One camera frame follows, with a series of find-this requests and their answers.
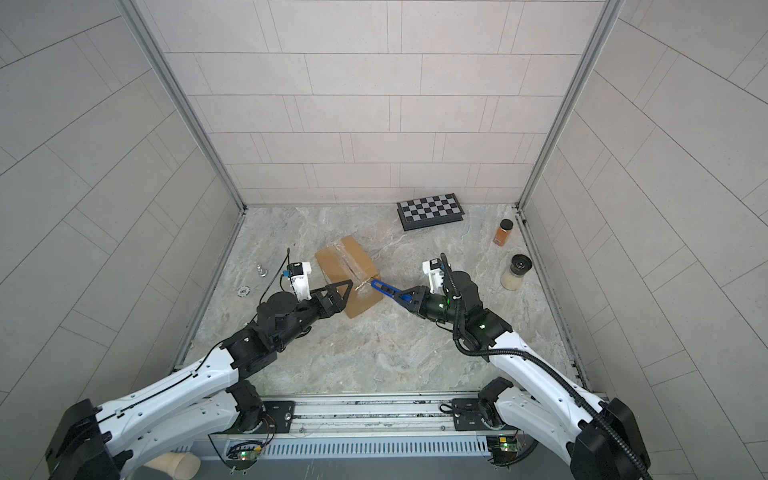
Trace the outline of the aluminium mounting rail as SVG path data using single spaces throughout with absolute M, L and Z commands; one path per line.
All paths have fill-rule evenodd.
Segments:
M 528 392 L 518 388 L 506 388 L 502 392 L 480 392 L 472 398 L 481 398 L 496 404 L 502 420 L 511 424 L 514 405 L 533 411 L 544 404 L 537 401 Z M 240 419 L 246 428 L 252 428 L 259 422 L 259 417 L 267 401 L 295 401 L 296 408 L 290 432 L 278 435 L 321 435 L 354 432 L 394 432 L 420 431 L 434 432 L 443 428 L 456 431 L 453 419 L 439 411 L 444 402 L 452 399 L 440 395 L 395 395 L 395 396 L 353 396 L 353 397 L 301 397 L 269 398 L 259 408 L 243 416 L 233 407 L 226 407 L 222 402 L 210 397 L 190 406 L 194 420 L 208 417 L 231 418 L 232 421 L 219 427 L 208 427 L 205 435 L 226 435 L 221 431 L 233 426 Z

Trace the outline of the blue utility knife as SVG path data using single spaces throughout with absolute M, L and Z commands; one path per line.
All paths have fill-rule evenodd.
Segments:
M 410 293 L 400 290 L 390 284 L 382 282 L 379 279 L 371 278 L 363 283 L 364 286 L 369 286 L 375 291 L 382 293 L 385 297 L 395 300 L 397 303 L 408 306 L 413 302 L 413 296 Z

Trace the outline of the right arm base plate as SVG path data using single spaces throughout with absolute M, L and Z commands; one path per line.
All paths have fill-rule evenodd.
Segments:
M 454 398 L 442 403 L 439 411 L 453 419 L 456 431 L 522 432 L 522 429 L 505 423 L 496 404 L 490 400 Z

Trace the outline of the right green circuit board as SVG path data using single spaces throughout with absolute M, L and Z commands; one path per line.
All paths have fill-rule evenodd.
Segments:
M 517 461 L 520 443 L 514 437 L 487 436 L 487 447 L 491 454 L 490 462 L 496 466 L 511 465 Z

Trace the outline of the left green circuit board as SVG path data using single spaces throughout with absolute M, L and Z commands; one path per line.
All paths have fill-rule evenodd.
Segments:
M 227 458 L 237 462 L 256 462 L 264 449 L 261 441 L 248 441 L 233 445 L 227 452 Z

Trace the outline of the green circuit board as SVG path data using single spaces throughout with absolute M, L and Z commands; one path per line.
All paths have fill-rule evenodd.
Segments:
M 264 449 L 261 441 L 248 441 L 233 445 L 227 452 L 227 458 L 237 462 L 256 462 Z
M 491 454 L 490 462 L 496 466 L 511 465 L 517 461 L 520 443 L 514 437 L 487 436 L 487 447 Z

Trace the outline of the white spice jar black lid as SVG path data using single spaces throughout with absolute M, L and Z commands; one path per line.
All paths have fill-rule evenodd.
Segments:
M 525 275 L 533 266 L 532 260 L 525 254 L 515 254 L 501 277 L 501 285 L 508 291 L 521 288 Z

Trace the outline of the orange spice bottle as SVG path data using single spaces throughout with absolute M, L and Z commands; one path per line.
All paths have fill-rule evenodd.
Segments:
M 511 219 L 502 219 L 494 235 L 493 243 L 498 246 L 504 246 L 514 228 L 514 222 Z

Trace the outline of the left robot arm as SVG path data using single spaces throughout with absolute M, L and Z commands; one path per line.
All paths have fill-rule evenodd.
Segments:
M 305 299 L 277 292 L 253 320 L 186 368 L 100 405 L 89 399 L 73 404 L 44 453 L 50 478 L 123 479 L 201 436 L 257 429 L 266 410 L 249 377 L 314 322 L 343 312 L 352 291 L 352 281 L 343 280 Z

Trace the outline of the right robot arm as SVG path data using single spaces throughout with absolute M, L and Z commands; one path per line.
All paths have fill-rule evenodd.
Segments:
M 536 354 L 513 327 L 485 307 L 463 271 L 448 271 L 441 292 L 427 286 L 380 289 L 409 312 L 449 324 L 459 352 L 509 376 L 494 386 L 490 422 L 524 431 L 569 465 L 576 479 L 648 479 L 651 461 L 632 410 L 605 401 Z

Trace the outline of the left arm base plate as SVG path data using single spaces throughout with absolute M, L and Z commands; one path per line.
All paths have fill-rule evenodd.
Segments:
M 237 419 L 232 427 L 221 431 L 221 434 L 287 434 L 291 429 L 295 408 L 295 401 L 267 401 L 259 417 L 259 422 L 255 423 L 252 428 L 246 428 L 243 422 Z

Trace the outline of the black white chessboard box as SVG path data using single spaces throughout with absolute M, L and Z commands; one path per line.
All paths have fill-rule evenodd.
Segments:
M 404 231 L 458 222 L 464 216 L 454 193 L 402 201 L 396 207 Z

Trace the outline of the brown cardboard express box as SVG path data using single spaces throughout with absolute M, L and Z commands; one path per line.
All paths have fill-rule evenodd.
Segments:
M 379 279 L 379 270 L 353 236 L 315 253 L 317 263 L 329 283 L 352 281 L 345 313 L 354 319 L 381 301 L 384 295 L 372 287 Z

